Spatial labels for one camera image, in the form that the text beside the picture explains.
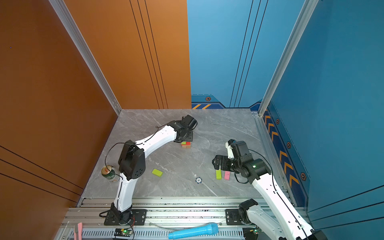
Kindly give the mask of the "pink wood block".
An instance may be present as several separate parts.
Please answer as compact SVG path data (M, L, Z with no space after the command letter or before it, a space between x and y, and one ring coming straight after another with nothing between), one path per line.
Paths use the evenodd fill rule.
M225 171L224 179L229 181L231 177L231 173L229 171Z

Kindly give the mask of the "lone green wood block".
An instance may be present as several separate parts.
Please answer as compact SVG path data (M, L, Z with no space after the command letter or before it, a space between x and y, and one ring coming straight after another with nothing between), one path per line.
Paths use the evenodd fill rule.
M153 169L152 174L160 178L162 177L163 172L157 169Z

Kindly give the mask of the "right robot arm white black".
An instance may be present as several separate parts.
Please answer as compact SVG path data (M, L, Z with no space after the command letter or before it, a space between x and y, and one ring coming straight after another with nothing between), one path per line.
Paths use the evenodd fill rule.
M244 141L226 142L227 156L212 160L215 170L241 174L266 201L271 217L254 199L240 203L239 215L246 225L256 225L272 240L325 240L326 235L314 228L299 214L282 192L273 168L264 156L255 159Z

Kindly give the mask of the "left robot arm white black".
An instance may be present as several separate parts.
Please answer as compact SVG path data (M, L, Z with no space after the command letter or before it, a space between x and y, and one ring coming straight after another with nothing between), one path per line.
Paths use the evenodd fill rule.
M146 158L169 142L193 141L193 130L197 125L197 120L187 115L181 120L156 126L155 133L142 140L128 140L122 143L123 148L118 160L119 187L110 209L105 211L106 215L100 213L100 217L106 219L104 225L133 225L133 194L138 179L146 170Z

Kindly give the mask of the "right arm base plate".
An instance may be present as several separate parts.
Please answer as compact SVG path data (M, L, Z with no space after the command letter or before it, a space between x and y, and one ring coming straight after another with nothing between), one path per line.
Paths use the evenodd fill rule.
M249 225L251 222L247 217L247 212L242 209L226 209L226 224L228 226Z

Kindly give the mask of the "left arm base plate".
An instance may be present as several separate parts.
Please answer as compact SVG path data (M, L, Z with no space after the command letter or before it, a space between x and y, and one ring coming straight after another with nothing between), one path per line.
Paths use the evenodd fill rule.
M127 210L116 216L112 210L107 211L104 221L105 226L143 226L147 217L146 209Z

